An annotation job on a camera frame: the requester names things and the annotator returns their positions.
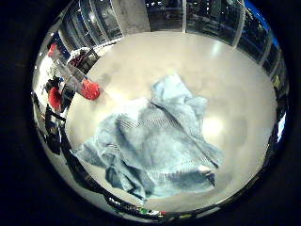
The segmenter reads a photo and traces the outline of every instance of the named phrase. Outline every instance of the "red object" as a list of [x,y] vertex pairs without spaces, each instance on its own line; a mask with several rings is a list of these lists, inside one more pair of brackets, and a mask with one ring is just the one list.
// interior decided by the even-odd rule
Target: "red object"
[[51,88],[48,94],[48,101],[51,107],[53,107],[55,110],[58,110],[60,107],[60,101],[61,101],[61,94],[58,92],[58,88],[54,87]]
[[97,99],[101,94],[100,86],[97,83],[93,83],[87,79],[84,79],[83,81],[83,88],[81,92],[85,98],[92,101]]
[[55,54],[56,47],[56,43],[51,44],[50,49],[48,51],[48,57],[52,57]]

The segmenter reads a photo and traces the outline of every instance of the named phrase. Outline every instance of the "table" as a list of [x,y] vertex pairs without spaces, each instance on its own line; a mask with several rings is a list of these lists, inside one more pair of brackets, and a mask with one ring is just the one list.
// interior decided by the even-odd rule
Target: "table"
[[[87,74],[100,85],[105,84],[105,94],[94,102],[75,94],[66,132],[71,146],[79,146],[93,136],[98,124],[116,106],[142,96],[150,98],[151,85],[174,72],[194,95],[209,100],[203,134],[225,154],[214,190],[148,200],[144,205],[154,210],[187,211],[232,196],[261,168],[277,103],[272,82],[245,54],[218,40],[181,32],[145,32],[125,37]],[[135,197],[105,181],[104,169],[82,164],[108,191],[139,205]]]

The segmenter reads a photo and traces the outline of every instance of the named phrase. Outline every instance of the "light blue towel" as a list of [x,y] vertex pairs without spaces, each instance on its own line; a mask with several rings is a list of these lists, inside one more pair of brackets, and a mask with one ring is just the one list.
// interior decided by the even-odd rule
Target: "light blue towel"
[[222,153],[201,133],[207,100],[194,97],[178,75],[152,86],[152,99],[130,101],[98,126],[78,158],[105,168],[112,187],[143,203],[214,188]]

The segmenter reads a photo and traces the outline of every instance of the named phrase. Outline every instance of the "window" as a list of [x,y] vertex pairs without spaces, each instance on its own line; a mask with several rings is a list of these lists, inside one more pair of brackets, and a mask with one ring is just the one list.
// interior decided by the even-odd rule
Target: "window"
[[182,31],[182,0],[146,0],[150,31]]
[[201,33],[232,44],[239,20],[237,1],[187,0],[187,33]]

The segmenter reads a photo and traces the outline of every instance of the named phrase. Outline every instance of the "chair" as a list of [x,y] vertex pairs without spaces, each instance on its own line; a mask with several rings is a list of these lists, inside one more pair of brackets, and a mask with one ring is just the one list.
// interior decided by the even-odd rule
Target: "chair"
[[45,129],[47,132],[46,143],[48,144],[50,150],[55,154],[60,154],[60,138],[58,131],[53,132],[51,129],[54,127],[54,123],[51,121],[51,118],[55,117],[56,119],[66,122],[66,119],[60,117],[55,112],[52,111],[49,105],[46,106],[45,111]]

